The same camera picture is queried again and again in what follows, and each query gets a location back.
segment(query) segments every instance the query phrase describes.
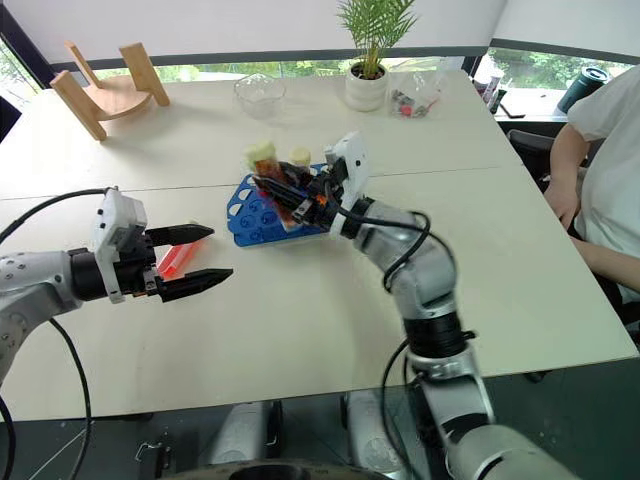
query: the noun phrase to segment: glass bowl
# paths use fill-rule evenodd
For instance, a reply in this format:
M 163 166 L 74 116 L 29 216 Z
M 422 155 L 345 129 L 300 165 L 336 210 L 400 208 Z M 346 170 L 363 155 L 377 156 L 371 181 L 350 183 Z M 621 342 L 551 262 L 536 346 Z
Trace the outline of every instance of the glass bowl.
M 274 115 L 287 91 L 281 80 L 264 73 L 254 73 L 241 78 L 233 90 L 242 109 L 255 118 Z

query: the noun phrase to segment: white wall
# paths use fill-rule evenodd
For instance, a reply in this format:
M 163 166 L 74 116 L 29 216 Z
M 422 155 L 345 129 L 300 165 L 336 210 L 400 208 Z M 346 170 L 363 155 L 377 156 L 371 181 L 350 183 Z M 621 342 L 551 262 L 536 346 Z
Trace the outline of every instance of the white wall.
M 505 0 L 416 0 L 420 19 L 398 46 L 487 46 Z M 5 0 L 50 63 L 115 58 L 142 41 L 150 55 L 353 48 L 336 0 Z
M 493 36 L 640 56 L 640 0 L 508 0 Z

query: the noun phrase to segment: black thermos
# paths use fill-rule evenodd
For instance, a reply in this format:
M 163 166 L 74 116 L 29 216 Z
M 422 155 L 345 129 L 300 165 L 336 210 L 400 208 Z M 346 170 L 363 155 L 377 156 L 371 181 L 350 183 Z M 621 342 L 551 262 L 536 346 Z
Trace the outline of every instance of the black thermos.
M 582 72 L 571 84 L 562 99 L 558 102 L 558 110 L 567 113 L 571 105 L 581 98 L 591 95 L 609 81 L 609 74 L 598 67 L 583 67 Z

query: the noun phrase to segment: robotic arm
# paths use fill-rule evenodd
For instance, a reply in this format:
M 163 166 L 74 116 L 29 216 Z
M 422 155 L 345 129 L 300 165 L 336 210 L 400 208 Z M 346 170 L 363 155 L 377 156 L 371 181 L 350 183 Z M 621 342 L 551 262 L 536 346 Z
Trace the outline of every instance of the robotic arm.
M 207 269 L 165 282 L 156 270 L 154 247 L 194 242 L 213 230 L 189 224 L 145 231 L 146 225 L 142 202 L 109 189 L 96 215 L 94 252 L 0 256 L 0 384 L 36 327 L 85 301 L 108 296 L 119 303 L 131 294 L 159 295 L 168 302 L 203 292 L 233 273 Z
M 409 362 L 454 478 L 576 479 L 525 437 L 495 423 L 469 343 L 474 335 L 462 330 L 456 313 L 456 268 L 446 245 L 433 235 L 417 242 L 423 227 L 415 215 L 361 195 L 368 166 L 358 134 L 347 135 L 325 154 L 327 172 L 312 176 L 281 163 L 289 183 L 258 176 L 256 185 L 290 209 L 296 221 L 351 239 L 385 272 L 385 288 L 404 322 Z

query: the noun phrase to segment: bottle cap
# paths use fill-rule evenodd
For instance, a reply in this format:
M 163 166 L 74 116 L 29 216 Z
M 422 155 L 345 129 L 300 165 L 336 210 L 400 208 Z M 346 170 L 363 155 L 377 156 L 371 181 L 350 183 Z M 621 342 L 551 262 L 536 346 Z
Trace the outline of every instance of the bottle cap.
M 304 147 L 296 147 L 289 154 L 291 163 L 299 167 L 308 167 L 311 165 L 311 152 Z
M 273 142 L 260 142 L 247 147 L 247 149 L 244 151 L 244 156 L 247 160 L 247 165 L 249 166 L 249 168 L 255 172 L 256 162 L 266 160 L 267 158 L 274 158 L 276 156 L 276 147 L 273 145 Z

